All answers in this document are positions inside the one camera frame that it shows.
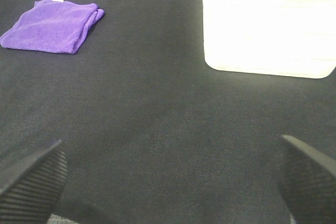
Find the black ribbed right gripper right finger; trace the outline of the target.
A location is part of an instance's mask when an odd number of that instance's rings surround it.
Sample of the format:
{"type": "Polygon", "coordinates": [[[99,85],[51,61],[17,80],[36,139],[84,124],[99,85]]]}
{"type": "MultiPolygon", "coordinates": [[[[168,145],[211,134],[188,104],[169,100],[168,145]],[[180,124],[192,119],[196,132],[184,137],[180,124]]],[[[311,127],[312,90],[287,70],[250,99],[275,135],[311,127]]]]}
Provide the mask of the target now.
{"type": "Polygon", "coordinates": [[[335,223],[335,160],[290,135],[279,137],[277,185],[291,223],[335,223]]]}

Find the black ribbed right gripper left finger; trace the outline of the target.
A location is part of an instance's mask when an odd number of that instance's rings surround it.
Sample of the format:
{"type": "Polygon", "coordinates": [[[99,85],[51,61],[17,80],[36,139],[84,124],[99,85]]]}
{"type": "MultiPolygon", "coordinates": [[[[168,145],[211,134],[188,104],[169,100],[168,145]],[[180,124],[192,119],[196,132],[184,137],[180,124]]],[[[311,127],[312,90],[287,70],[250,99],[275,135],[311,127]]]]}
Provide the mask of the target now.
{"type": "Polygon", "coordinates": [[[47,223],[68,177],[62,140],[1,171],[1,223],[47,223]]]}

